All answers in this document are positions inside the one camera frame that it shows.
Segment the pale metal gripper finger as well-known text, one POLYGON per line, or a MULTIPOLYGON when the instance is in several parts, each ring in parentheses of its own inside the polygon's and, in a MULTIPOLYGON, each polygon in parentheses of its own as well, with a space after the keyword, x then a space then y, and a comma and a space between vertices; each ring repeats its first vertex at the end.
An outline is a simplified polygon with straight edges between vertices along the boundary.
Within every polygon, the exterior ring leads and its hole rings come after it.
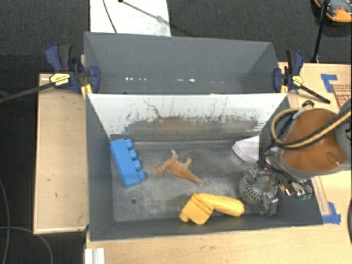
POLYGON ((263 194, 263 205, 269 216, 277 212, 278 198, 271 192, 263 194))

